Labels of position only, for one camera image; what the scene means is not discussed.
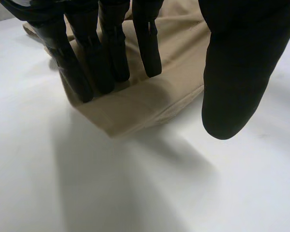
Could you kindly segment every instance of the white table surface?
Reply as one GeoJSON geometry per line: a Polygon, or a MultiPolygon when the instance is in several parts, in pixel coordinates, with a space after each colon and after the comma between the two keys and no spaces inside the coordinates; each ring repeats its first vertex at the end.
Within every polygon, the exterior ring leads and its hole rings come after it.
{"type": "Polygon", "coordinates": [[[290,43],[234,138],[205,132],[200,96],[112,141],[21,24],[0,22],[0,232],[290,232],[290,43]]]}

